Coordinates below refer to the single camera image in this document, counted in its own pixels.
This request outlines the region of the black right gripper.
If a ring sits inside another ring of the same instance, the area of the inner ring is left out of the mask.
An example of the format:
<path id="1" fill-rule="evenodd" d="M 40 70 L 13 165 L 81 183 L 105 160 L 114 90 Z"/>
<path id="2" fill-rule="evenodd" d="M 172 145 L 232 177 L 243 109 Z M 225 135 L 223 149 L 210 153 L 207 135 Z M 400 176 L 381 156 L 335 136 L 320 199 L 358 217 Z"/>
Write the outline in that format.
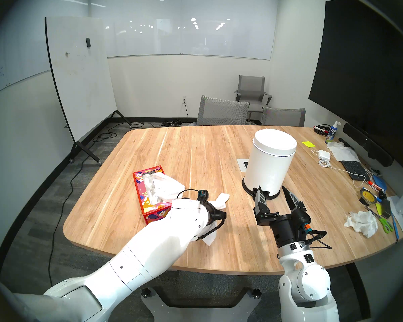
<path id="1" fill-rule="evenodd" d="M 303 201 L 298 200 L 285 186 L 282 186 L 282 191 L 290 213 L 306 213 L 306 207 Z M 258 226 L 270 227 L 274 234 L 277 248 L 295 242 L 306 241 L 306 233 L 292 222 L 290 214 L 280 215 L 278 212 L 270 213 L 263 190 L 260 186 L 254 189 L 254 215 Z"/>

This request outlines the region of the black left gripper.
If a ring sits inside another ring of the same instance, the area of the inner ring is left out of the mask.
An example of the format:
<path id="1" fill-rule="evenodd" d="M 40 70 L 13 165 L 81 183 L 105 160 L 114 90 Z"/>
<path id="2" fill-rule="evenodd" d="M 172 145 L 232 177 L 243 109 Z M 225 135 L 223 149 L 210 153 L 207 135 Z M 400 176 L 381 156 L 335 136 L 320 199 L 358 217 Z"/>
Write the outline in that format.
<path id="1" fill-rule="evenodd" d="M 208 223 L 207 227 L 209 227 L 209 230 L 201 235 L 201 239 L 205 239 L 209 237 L 211 234 L 215 234 L 216 231 L 222 227 L 222 225 L 225 222 L 225 219 L 227 218 L 227 213 L 225 211 L 219 210 L 215 208 L 210 202 L 204 201 L 203 206 L 206 208 L 209 218 L 208 218 Z"/>

